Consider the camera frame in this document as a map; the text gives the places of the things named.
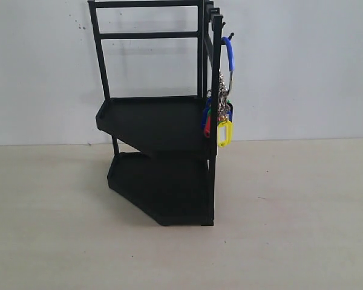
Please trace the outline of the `black metal hook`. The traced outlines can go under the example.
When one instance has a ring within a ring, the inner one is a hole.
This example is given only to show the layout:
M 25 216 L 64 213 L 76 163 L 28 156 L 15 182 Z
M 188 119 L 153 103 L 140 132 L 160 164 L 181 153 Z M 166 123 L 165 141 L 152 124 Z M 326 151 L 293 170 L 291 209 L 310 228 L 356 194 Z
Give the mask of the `black metal hook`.
M 234 32 L 231 32 L 228 36 L 223 36 L 221 38 L 221 44 L 225 46 L 231 46 L 231 40 L 234 36 Z

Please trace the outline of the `colourful key tag bunch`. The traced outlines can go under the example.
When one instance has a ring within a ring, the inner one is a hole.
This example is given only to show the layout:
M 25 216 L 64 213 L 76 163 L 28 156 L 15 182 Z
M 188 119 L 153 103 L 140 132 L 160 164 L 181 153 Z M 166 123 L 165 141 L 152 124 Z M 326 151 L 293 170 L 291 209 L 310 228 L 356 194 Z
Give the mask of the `colourful key tag bunch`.
M 233 112 L 234 107 L 228 96 L 233 86 L 235 71 L 234 51 L 231 46 L 225 46 L 229 66 L 229 87 L 226 86 L 224 75 L 219 71 L 218 111 L 217 111 L 217 146 L 226 147 L 232 141 L 233 136 Z

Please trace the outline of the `black two-tier metal rack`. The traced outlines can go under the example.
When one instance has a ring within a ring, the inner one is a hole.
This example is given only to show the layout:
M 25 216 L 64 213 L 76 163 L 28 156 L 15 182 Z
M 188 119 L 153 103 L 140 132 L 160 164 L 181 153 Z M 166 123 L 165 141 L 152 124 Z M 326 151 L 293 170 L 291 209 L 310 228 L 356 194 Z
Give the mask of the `black two-tier metal rack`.
M 214 224 L 217 111 L 223 15 L 213 1 L 89 1 L 104 102 L 100 131 L 114 156 L 108 187 L 162 226 Z M 103 33 L 101 8 L 196 7 L 194 31 Z M 105 40 L 197 40 L 197 94 L 123 97 L 110 94 Z

